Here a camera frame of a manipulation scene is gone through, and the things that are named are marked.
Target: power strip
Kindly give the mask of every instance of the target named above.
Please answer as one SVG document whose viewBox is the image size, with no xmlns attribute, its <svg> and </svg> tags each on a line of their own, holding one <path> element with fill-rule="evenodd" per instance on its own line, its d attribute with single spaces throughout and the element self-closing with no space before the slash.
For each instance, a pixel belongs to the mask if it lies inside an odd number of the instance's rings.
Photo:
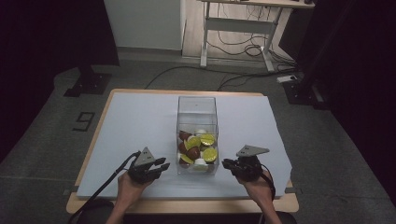
<svg viewBox="0 0 396 224">
<path fill-rule="evenodd" d="M 282 83 L 282 82 L 288 82 L 288 81 L 294 81 L 297 80 L 296 76 L 286 76 L 286 77 L 279 77 L 276 79 L 276 81 L 278 83 Z"/>
</svg>

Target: white wall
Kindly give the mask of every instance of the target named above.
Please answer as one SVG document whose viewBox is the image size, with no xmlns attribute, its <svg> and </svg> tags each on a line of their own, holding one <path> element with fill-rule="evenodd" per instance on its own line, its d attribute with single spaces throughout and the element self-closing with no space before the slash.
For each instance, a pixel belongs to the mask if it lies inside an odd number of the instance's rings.
<svg viewBox="0 0 396 224">
<path fill-rule="evenodd" d="M 105 0 L 117 47 L 181 50 L 185 0 Z"/>
</svg>

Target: hand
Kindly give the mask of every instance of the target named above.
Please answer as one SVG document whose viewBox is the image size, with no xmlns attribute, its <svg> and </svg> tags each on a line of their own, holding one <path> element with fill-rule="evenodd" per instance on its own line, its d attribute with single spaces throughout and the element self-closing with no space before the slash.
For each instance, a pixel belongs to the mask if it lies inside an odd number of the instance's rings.
<svg viewBox="0 0 396 224">
<path fill-rule="evenodd" d="M 138 184 L 129 177 L 127 172 L 120 175 L 117 200 L 106 224 L 122 223 L 126 210 L 139 200 L 145 188 L 151 183 L 152 181 L 143 185 Z"/>
<path fill-rule="evenodd" d="M 263 171 L 263 174 L 271 178 L 268 171 Z M 259 177 L 256 181 L 246 182 L 242 179 L 236 178 L 238 183 L 243 185 L 247 190 L 248 196 L 260 206 L 260 203 L 272 203 L 272 192 L 268 183 Z"/>
<path fill-rule="evenodd" d="M 267 171 L 263 171 L 263 174 L 271 178 Z M 274 204 L 272 202 L 272 192 L 268 183 L 259 177 L 256 181 L 246 182 L 239 178 L 236 178 L 239 184 L 243 185 L 247 190 L 248 196 L 260 207 L 262 210 L 265 223 L 282 223 L 276 214 Z"/>
</svg>

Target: transparent box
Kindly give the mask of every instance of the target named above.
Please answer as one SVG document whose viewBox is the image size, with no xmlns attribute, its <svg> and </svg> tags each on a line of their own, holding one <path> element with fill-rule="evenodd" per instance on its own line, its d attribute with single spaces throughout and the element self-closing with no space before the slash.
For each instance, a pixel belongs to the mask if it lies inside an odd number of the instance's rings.
<svg viewBox="0 0 396 224">
<path fill-rule="evenodd" d="M 214 175 L 219 167 L 216 98 L 179 96 L 177 174 Z"/>
</svg>

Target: black curtain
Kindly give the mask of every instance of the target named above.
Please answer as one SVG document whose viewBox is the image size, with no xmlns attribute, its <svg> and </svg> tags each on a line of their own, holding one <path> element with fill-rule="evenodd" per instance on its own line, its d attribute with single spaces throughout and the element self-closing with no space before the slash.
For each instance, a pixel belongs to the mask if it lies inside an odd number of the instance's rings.
<svg viewBox="0 0 396 224">
<path fill-rule="evenodd" d="M 0 1 L 0 159 L 53 90 L 53 78 L 90 64 L 119 65 L 103 0 Z"/>
<path fill-rule="evenodd" d="M 321 0 L 297 63 L 396 204 L 396 3 Z"/>
</svg>

